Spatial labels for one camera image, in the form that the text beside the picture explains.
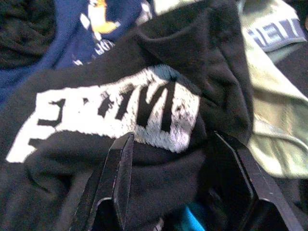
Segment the white graphic print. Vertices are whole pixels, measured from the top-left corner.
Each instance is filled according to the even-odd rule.
[[[170,95],[171,87],[168,86],[171,83],[161,79],[154,68],[149,67],[110,84],[38,93],[36,108],[18,132],[6,159],[23,162],[35,151],[29,144],[31,139],[45,140],[60,131],[78,131],[110,138],[119,138],[133,131],[137,142],[181,152],[189,145],[200,99],[178,82],[173,84],[174,93]],[[140,98],[142,93],[146,93],[145,98]],[[166,101],[170,97],[171,122],[167,132],[162,130],[162,121]],[[140,102],[153,105],[145,126],[137,121],[138,113],[144,116],[144,107],[139,108]],[[103,104],[107,105],[105,110],[102,109]]]

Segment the pile of clothes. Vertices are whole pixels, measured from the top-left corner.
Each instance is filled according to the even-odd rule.
[[[305,4],[1,3],[0,229],[69,230],[93,170],[131,131],[127,230],[161,230],[174,212],[175,230],[206,230],[195,202],[214,131],[247,145],[305,220]]]

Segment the black t-shirt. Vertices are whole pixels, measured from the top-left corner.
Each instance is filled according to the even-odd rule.
[[[247,143],[251,95],[229,1],[169,12],[89,65],[33,75],[1,113],[1,229],[67,230],[91,171],[128,131],[128,230],[191,202],[208,135]]]

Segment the cartoon graphic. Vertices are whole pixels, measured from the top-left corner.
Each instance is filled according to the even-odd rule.
[[[89,6],[89,17],[94,33],[109,34],[120,26],[119,22],[106,21],[107,3],[105,0],[97,0]]]

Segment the yellow graphic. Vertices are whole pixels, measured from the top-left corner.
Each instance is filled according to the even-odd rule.
[[[118,27],[118,24],[106,21],[106,8],[107,3],[105,0],[97,0],[97,5],[91,12],[91,26],[93,32],[109,34]]]

